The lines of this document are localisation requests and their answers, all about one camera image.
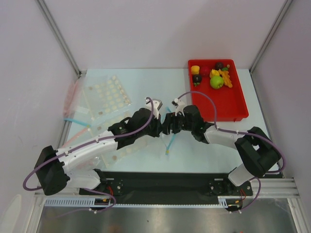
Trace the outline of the blue zipper clear bag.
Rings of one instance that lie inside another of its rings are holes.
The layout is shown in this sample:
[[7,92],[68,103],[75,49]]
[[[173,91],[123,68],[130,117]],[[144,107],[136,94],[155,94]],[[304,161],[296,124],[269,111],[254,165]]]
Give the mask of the blue zipper clear bag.
[[150,149],[155,152],[158,156],[170,154],[170,147],[175,140],[176,135],[172,134],[170,137],[168,135],[164,135],[160,133],[159,137],[152,138],[149,146]]

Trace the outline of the green toy apple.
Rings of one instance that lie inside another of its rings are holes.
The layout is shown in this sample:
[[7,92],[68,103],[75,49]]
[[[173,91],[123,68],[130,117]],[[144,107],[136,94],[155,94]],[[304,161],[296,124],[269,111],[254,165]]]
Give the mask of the green toy apple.
[[210,86],[213,89],[220,89],[224,85],[224,81],[221,76],[213,76],[210,79]]

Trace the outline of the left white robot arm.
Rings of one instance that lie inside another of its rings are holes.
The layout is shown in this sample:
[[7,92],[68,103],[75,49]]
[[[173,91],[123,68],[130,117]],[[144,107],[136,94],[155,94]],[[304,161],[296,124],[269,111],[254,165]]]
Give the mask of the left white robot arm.
[[91,189],[102,194],[107,182],[98,169],[76,170],[99,153],[112,152],[134,144],[143,136],[159,137],[160,114],[157,108],[141,108],[132,117],[113,124],[102,134],[76,146],[53,149],[45,147],[35,164],[35,173],[46,196],[62,191],[67,185]]

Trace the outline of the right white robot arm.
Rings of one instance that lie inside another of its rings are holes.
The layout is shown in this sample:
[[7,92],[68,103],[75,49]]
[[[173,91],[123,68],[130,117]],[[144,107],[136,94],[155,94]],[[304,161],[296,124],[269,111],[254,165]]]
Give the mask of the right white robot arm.
[[224,189],[230,195],[237,194],[246,181],[263,177],[281,159],[280,152],[259,127],[246,132],[217,129],[213,123],[203,120],[195,105],[167,113],[162,129],[166,135],[189,131],[199,142],[237,150],[242,164],[229,172],[228,180],[224,182]]

